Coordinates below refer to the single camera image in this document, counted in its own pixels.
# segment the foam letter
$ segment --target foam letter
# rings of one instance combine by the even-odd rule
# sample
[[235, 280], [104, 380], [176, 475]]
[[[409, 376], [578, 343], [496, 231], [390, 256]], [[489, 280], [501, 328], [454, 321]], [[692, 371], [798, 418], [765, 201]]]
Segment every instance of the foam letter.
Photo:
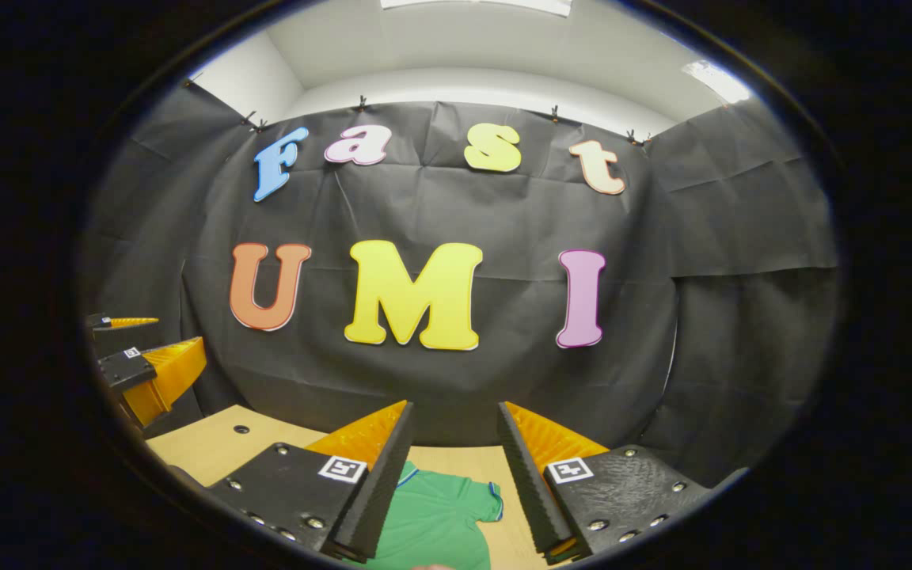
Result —
[[350, 127], [340, 134], [343, 140], [326, 147], [325, 158], [329, 162], [351, 162], [356, 165], [375, 165], [386, 158], [386, 144], [392, 131], [381, 125]]
[[515, 170], [523, 156], [514, 144], [519, 143], [519, 133], [513, 127], [477, 123], [466, 133], [472, 146], [463, 149], [467, 165], [475, 169], [497, 170], [509, 173]]
[[443, 243], [428, 257], [416, 282], [391, 241], [359, 241], [351, 248], [358, 262], [358, 294], [354, 322], [344, 336], [355, 343], [382, 344], [379, 304], [396, 342], [405, 345], [424, 311], [431, 307], [420, 343], [442, 350], [473, 350], [477, 333], [470, 328], [470, 286], [473, 270], [484, 259], [481, 249], [467, 243]]
[[565, 327], [554, 342], [562, 348], [591, 346], [604, 332], [597, 327], [597, 275], [604, 269], [604, 256], [586, 249], [569, 249], [558, 256], [568, 274]]
[[605, 151], [597, 141], [572, 145], [568, 152], [572, 156], [579, 156], [579, 162], [583, 163], [583, 177], [590, 188], [601, 194], [621, 194], [624, 190], [624, 181], [621, 178], [612, 178], [607, 167], [608, 162], [618, 162], [617, 154]]
[[265, 147], [256, 155], [260, 163], [260, 187], [256, 190], [256, 201], [269, 196], [277, 188], [287, 183], [291, 175], [282, 170], [280, 165], [291, 166], [298, 159], [298, 145], [294, 144], [308, 136], [306, 127], [297, 127], [289, 135]]
[[276, 283], [276, 301], [268, 308], [256, 304], [256, 275], [260, 261], [269, 249], [261, 243], [238, 243], [234, 252], [234, 273], [231, 275], [231, 313], [245, 327], [261, 331], [275, 331], [287, 324], [294, 314], [298, 295], [298, 277], [301, 263], [311, 257], [307, 245], [288, 243], [276, 248], [279, 259], [279, 282]]

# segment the shirt sleeve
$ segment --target shirt sleeve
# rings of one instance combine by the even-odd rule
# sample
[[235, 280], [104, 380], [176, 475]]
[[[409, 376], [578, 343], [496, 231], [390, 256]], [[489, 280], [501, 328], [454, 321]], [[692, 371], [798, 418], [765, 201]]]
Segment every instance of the shirt sleeve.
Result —
[[502, 489], [497, 484], [471, 482], [463, 500], [474, 519], [485, 523], [497, 523], [502, 520], [504, 502]]

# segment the green t-shirt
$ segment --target green t-shirt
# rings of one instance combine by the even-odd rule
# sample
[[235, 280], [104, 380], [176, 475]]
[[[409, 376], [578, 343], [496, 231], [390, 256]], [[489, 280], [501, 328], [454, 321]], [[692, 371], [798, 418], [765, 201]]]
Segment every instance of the green t-shirt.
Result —
[[491, 570], [488, 543], [477, 522], [497, 522], [502, 512], [497, 484], [420, 470], [406, 462], [375, 558], [354, 564], [372, 570], [410, 570], [428, 564]]

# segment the white wall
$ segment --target white wall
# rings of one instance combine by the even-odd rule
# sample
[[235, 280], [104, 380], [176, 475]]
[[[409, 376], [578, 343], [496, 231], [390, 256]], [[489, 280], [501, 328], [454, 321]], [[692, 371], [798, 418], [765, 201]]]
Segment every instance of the white wall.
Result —
[[398, 101], [457, 101], [545, 113], [558, 105], [558, 116], [622, 135], [634, 129], [640, 139], [677, 123], [636, 102], [592, 87], [541, 75], [475, 68], [406, 69], [334, 81], [305, 91], [277, 120], [333, 108], [357, 107], [362, 94], [368, 97], [369, 105]]
[[250, 119], [256, 125], [281, 120], [304, 91], [266, 32], [224, 51], [189, 77], [196, 75], [198, 86], [234, 111], [243, 116], [256, 112]]

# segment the table surface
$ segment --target table surface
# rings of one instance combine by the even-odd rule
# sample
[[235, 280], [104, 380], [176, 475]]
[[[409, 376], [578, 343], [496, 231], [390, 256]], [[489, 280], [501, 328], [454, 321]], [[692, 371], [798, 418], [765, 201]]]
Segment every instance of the table surface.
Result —
[[[235, 426], [249, 427], [237, 433]], [[210, 486], [256, 457], [274, 443], [306, 447], [325, 433], [305, 429], [233, 405], [213, 416], [147, 440], [160, 459], [180, 466], [200, 484]], [[523, 515], [516, 484], [499, 445], [489, 447], [410, 447], [408, 460], [417, 469], [434, 470], [502, 488], [504, 513], [500, 522], [478, 522], [488, 541], [492, 569], [552, 568], [537, 554]], [[564, 562], [555, 566], [565, 566]]]

